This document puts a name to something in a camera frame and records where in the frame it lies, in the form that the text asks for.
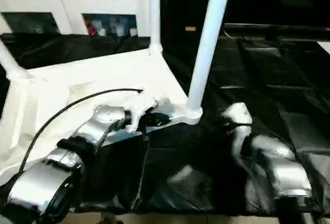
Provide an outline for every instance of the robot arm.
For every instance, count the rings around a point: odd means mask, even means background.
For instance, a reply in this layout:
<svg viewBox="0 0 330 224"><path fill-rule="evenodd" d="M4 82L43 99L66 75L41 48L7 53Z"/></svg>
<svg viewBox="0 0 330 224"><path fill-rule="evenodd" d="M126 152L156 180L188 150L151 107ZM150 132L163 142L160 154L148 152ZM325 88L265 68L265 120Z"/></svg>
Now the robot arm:
<svg viewBox="0 0 330 224"><path fill-rule="evenodd" d="M131 123L130 111L100 105L94 115L15 182L2 214L14 223L57 223L67 214L81 175L110 132Z"/></svg>
<svg viewBox="0 0 330 224"><path fill-rule="evenodd" d="M232 155L254 183L257 192L269 194L280 223L313 223L311 185L294 152L279 139L253 135L252 117L244 103L230 106L222 116L235 123ZM266 177L266 184L261 183Z"/></svg>

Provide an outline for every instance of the black fabric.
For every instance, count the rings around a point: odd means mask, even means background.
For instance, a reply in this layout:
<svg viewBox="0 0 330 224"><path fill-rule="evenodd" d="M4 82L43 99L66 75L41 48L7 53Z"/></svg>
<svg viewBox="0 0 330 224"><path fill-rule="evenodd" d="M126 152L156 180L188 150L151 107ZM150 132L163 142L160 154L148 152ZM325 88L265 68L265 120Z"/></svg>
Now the black fabric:
<svg viewBox="0 0 330 224"><path fill-rule="evenodd" d="M27 68L52 65L147 47L148 39L40 36L2 40ZM164 57L186 93L197 46L165 44ZM221 129L221 111L246 103L253 132L272 135L297 152L314 189L313 208L330 216L330 55L315 42L221 40L203 99L204 114L194 126L178 124L104 147L77 212L217 213L275 215L260 199L230 154ZM4 101L8 82L2 73ZM10 189L0 189L3 200Z"/></svg>

